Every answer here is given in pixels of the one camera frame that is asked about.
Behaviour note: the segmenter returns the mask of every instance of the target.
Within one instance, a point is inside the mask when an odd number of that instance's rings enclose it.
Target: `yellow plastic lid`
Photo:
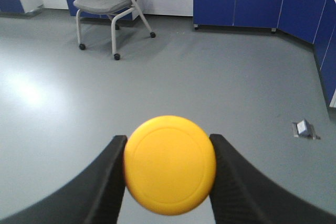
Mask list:
[[[214,148],[192,121],[165,115],[140,125],[124,151],[126,185],[146,209],[179,215],[208,196],[216,174]]]

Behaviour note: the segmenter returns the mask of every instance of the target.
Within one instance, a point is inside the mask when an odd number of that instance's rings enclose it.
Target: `chair seat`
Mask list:
[[[109,14],[131,6],[131,0],[75,0],[78,9],[92,14]]]

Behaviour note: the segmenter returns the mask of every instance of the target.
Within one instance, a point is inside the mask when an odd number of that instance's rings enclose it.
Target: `metal chair frame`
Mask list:
[[[121,9],[124,8],[128,8],[127,10],[121,12],[121,13],[101,13],[101,15],[107,15],[109,17],[109,19],[111,20],[111,39],[112,39],[112,54],[114,55],[114,59],[115,60],[119,60],[120,59],[120,54],[117,53],[117,42],[116,42],[116,22],[126,16],[129,13],[132,13],[134,10],[137,10],[139,13],[139,16],[141,17],[141,20],[143,21],[143,23],[145,24],[146,28],[148,29],[148,31],[150,32],[151,38],[155,38],[156,34],[153,32],[151,26],[149,25],[149,23],[147,22],[146,18],[144,17],[139,5],[137,4],[137,0],[131,0],[132,1],[132,5],[131,6],[123,6]],[[84,50],[85,44],[82,43],[82,35],[81,35],[81,23],[80,23],[80,14],[83,11],[81,9],[79,9],[76,13],[76,24],[77,24],[77,38],[78,38],[78,44],[79,44],[79,48],[81,50]]]

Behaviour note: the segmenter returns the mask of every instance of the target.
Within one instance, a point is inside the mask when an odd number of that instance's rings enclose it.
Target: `gray floor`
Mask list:
[[[46,197],[83,170],[112,136],[174,114],[224,135],[251,163],[299,197],[336,214],[336,120],[328,113],[312,48],[267,29],[204,27],[148,16],[117,32],[44,10],[0,17],[0,219]],[[293,137],[306,118],[321,140]],[[119,223],[214,223],[207,199],[163,217],[126,193]]]

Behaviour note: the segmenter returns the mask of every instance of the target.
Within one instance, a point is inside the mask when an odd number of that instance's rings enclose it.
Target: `gray chair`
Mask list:
[[[137,0],[75,0],[73,2],[78,8],[76,14],[76,23],[77,23],[77,37],[78,44],[81,50],[85,50],[86,46],[82,43],[81,40],[81,27],[80,27],[80,14],[81,12],[87,12],[91,14],[107,15],[111,22],[111,37],[112,37],[112,54],[114,55],[115,60],[120,59],[120,54],[117,53],[117,44],[116,44],[116,22],[118,19],[126,16],[129,13],[132,13],[134,10],[139,12],[139,15],[146,25],[146,28],[150,32],[151,38],[155,38],[155,33],[148,24],[146,18],[143,16],[142,11],[140,10]]]

